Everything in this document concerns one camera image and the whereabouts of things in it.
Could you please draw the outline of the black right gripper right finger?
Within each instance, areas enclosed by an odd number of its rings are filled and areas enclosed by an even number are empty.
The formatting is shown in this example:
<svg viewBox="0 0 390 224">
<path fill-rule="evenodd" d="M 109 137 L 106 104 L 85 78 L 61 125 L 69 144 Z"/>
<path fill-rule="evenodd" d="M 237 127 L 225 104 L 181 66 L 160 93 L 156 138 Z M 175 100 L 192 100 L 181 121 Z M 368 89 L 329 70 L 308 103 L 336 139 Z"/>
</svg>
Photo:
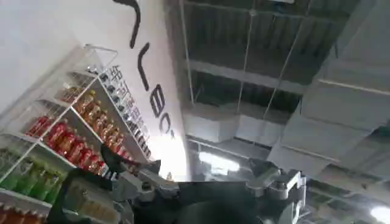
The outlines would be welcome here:
<svg viewBox="0 0 390 224">
<path fill-rule="evenodd" d="M 299 170 L 288 172 L 270 161 L 250 158 L 249 166 L 254 175 L 246 187 L 256 196 L 269 195 L 276 200 L 305 201 L 307 178 Z"/>
</svg>

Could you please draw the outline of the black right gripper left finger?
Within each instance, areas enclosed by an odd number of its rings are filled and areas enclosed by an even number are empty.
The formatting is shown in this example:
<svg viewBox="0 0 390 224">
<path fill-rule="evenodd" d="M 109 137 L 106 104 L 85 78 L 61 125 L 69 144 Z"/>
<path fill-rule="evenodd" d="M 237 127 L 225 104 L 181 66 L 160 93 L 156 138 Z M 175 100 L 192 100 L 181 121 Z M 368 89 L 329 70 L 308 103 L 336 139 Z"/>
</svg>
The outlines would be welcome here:
<svg viewBox="0 0 390 224">
<path fill-rule="evenodd" d="M 179 194 L 179 185 L 168 181 L 154 172 L 161 161 L 141 163 L 126 159 L 115 153 L 105 144 L 101 145 L 101 155 L 108 172 L 106 179 L 112 181 L 111 197 L 117 202 L 136 200 L 152 201 L 156 195 L 174 198 Z"/>
</svg>

